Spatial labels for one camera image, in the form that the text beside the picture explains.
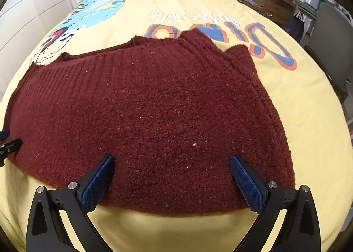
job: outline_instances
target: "knit sweater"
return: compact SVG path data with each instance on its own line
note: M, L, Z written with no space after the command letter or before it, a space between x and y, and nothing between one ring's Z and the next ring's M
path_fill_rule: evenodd
M32 64L4 128L23 140L10 161L56 188L113 155L101 204L169 215L245 208L228 168L235 154L294 187L282 123L247 47L222 52L198 29Z

